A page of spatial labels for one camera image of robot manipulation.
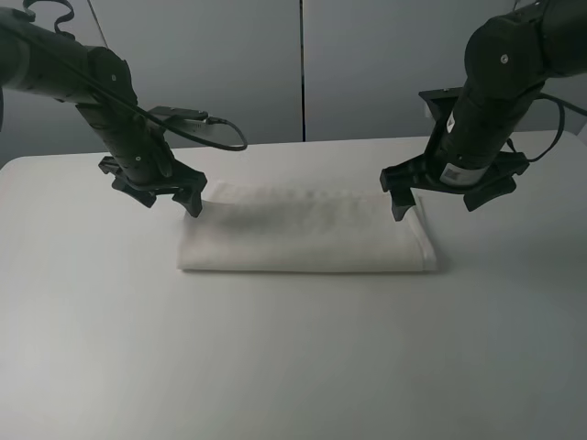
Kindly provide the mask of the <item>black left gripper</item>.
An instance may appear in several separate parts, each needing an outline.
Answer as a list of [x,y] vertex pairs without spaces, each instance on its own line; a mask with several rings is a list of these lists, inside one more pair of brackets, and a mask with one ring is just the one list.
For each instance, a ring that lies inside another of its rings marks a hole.
[[156,195],[153,193],[173,193],[172,199],[191,217],[198,217],[203,210],[205,175],[177,159],[172,161],[172,174],[168,177],[157,166],[125,168],[110,156],[103,157],[98,167],[104,174],[115,177],[116,181],[112,182],[114,190],[128,195],[147,208],[151,208],[156,202]]

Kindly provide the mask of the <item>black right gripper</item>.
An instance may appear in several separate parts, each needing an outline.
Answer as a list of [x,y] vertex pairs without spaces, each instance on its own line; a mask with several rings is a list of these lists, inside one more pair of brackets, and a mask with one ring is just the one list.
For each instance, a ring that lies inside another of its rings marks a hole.
[[481,170],[465,170],[449,165],[449,177],[457,180],[441,180],[444,172],[434,173],[433,160],[425,154],[399,165],[383,169],[380,182],[392,202],[395,221],[402,221],[407,212],[416,206],[412,189],[439,193],[467,193],[463,201],[469,211],[475,211],[491,200],[510,194],[516,189],[515,175],[527,170],[527,158],[523,153],[499,152],[493,163],[480,173],[481,178],[472,182]]

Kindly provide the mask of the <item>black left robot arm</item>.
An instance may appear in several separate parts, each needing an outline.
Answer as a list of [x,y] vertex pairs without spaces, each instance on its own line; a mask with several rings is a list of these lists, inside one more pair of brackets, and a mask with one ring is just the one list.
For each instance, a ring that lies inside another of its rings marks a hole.
[[1,9],[1,87],[73,104],[106,146],[99,168],[113,175],[115,190],[147,207],[169,194],[197,217],[207,179],[178,161],[162,129],[138,112],[127,63],[59,28],[36,26],[31,5]]

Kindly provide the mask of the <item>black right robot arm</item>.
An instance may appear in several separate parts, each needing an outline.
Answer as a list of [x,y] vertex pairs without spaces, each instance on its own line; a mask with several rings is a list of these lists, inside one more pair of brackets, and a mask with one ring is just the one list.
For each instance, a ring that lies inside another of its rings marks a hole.
[[382,170],[380,182],[401,221],[415,189],[460,194],[469,211],[512,193],[531,159],[511,135],[551,78],[586,72],[586,4],[536,1],[495,16],[470,37],[460,88],[420,94],[435,126],[425,151]]

